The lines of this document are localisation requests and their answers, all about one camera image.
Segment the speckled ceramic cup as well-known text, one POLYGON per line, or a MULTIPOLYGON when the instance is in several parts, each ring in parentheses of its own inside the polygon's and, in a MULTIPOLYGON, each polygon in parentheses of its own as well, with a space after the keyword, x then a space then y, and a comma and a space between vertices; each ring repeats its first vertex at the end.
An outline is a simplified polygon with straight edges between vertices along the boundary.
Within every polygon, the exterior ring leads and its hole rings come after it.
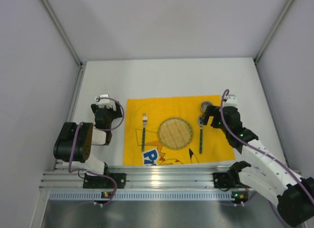
POLYGON ((201 110, 202 114, 205 113, 207 107, 210 106, 210 105, 212 105, 212 103, 210 101, 203 101, 201 103, 200 110, 201 110))

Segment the green handled spoon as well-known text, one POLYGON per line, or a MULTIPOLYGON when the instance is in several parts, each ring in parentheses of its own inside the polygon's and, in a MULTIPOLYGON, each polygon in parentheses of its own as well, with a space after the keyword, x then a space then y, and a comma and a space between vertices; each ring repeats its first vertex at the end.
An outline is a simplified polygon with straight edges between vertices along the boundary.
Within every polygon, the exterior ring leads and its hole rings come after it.
POLYGON ((202 124, 201 115, 198 117, 198 125, 200 127, 199 154, 202 154, 203 153, 203 128, 204 128, 204 125, 202 124))

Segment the yellow cartoon print cloth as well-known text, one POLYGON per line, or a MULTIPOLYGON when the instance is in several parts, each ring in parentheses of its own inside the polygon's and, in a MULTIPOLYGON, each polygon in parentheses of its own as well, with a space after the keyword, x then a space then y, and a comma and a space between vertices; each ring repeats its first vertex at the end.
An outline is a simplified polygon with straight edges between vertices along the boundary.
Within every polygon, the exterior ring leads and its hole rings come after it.
POLYGON ((233 161, 224 133, 198 118, 205 101, 219 95, 129 99, 126 108, 124 165, 165 166, 233 161))

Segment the green handled fork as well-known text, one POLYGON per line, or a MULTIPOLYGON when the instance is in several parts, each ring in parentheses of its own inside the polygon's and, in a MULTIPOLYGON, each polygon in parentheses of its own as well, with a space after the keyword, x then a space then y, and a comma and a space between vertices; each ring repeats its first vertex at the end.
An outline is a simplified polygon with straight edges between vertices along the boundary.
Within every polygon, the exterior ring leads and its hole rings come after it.
POLYGON ((143 118, 142 118, 142 145, 141 145, 141 151, 145 151, 145 137, 146 137, 146 126, 147 126, 147 121, 148 121, 148 115, 147 113, 143 113, 143 118))

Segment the round woven bamboo plate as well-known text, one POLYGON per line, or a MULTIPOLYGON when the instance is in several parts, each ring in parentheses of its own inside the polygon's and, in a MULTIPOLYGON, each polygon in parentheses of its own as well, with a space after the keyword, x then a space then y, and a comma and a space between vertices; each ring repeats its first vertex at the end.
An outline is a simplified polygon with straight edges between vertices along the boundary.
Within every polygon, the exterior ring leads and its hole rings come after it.
POLYGON ((192 141, 192 126, 182 118, 168 118, 159 125, 157 135, 166 148, 181 150, 192 141))

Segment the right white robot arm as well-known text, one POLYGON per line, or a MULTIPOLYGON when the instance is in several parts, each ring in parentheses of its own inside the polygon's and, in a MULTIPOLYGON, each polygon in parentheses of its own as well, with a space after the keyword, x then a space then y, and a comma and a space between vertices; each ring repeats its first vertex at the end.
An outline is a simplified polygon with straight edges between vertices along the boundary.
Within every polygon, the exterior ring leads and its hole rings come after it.
POLYGON ((302 177, 270 153, 258 136, 242 125, 235 106, 214 106, 205 101, 201 112, 199 124, 207 125, 212 117, 211 127, 222 130, 228 144, 245 158, 227 171, 233 186, 253 188, 276 207, 291 227, 313 218, 313 177, 302 177))

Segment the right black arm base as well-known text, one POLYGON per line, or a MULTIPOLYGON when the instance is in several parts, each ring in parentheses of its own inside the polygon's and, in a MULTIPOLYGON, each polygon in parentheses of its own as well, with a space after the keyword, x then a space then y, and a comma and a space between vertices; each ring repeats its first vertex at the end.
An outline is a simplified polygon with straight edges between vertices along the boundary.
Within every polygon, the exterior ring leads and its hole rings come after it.
POLYGON ((213 173, 214 187, 218 189, 244 188, 239 177, 231 172, 213 173))

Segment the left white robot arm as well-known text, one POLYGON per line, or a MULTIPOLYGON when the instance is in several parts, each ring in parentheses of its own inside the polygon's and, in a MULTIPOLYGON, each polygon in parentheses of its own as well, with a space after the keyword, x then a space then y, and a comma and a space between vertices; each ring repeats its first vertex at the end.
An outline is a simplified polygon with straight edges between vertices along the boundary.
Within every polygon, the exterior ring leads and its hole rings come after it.
POLYGON ((118 101, 91 105, 94 123, 65 122, 53 147, 55 159, 68 164, 68 171, 85 171, 92 176, 110 175, 108 165, 92 154, 92 146, 107 146, 112 139, 116 119, 124 120, 124 109, 118 101))

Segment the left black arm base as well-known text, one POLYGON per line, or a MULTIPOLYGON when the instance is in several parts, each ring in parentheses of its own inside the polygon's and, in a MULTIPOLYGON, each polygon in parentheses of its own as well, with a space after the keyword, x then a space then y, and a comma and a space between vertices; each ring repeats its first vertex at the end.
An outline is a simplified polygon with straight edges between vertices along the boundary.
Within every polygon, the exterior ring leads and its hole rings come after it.
MULTIPOLYGON (((110 176, 117 184, 117 189, 123 189, 126 185, 125 173, 111 173, 110 176)), ((113 189, 114 183, 112 180, 100 177, 100 176, 90 176, 85 174, 83 188, 84 189, 113 189)))

